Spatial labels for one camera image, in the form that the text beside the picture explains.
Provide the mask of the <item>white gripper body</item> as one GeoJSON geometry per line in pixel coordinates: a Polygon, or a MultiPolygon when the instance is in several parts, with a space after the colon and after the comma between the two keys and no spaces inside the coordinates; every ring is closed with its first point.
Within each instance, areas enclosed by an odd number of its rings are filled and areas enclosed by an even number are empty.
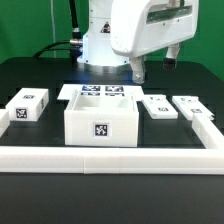
{"type": "Polygon", "coordinates": [[[113,0],[111,47],[135,58],[192,38],[199,0],[113,0]]]}

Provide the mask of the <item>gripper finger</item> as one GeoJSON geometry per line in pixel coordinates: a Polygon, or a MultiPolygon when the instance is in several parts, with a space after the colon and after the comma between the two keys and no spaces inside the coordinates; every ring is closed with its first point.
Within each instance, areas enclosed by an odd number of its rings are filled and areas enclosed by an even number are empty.
{"type": "Polygon", "coordinates": [[[177,57],[179,55],[180,49],[181,49],[180,43],[176,43],[168,47],[166,56],[163,59],[163,68],[165,70],[172,70],[176,68],[177,57]]]}
{"type": "Polygon", "coordinates": [[[130,66],[132,68],[132,80],[137,84],[142,84],[145,81],[146,74],[144,57],[131,58],[130,66]]]}

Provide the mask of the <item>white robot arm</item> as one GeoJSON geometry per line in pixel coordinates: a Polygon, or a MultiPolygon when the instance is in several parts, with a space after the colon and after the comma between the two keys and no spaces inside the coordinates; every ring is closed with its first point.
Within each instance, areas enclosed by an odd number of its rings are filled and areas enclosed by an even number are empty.
{"type": "Polygon", "coordinates": [[[89,0],[89,28],[78,65],[98,73],[130,71],[145,81],[145,56],[166,49],[163,67],[173,69],[181,43],[197,29],[199,0],[89,0]]]}

